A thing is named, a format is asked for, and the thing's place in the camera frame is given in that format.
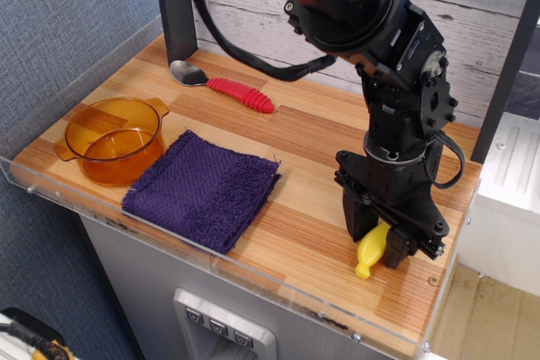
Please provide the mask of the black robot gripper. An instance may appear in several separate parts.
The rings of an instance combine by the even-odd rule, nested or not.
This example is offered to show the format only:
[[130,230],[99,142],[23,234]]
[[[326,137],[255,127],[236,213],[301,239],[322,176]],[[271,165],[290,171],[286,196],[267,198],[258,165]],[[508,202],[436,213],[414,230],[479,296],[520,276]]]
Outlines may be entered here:
[[406,257],[424,252],[435,260],[445,253],[450,226],[431,195],[442,148],[411,164],[389,164],[371,156],[340,151],[335,181],[343,188],[343,211],[354,242],[379,221],[391,225],[386,236],[385,267],[397,269]]

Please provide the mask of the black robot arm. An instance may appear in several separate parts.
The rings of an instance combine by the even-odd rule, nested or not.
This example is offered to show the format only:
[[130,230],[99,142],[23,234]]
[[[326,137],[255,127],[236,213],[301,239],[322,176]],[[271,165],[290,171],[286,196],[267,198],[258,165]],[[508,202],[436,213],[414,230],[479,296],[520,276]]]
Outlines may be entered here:
[[387,267],[418,251],[439,257],[450,228],[431,191],[443,151],[460,152],[444,131],[457,102],[443,36],[410,0],[289,0],[286,11],[309,43],[353,64],[362,80],[364,151],[336,157],[352,239],[384,221]]

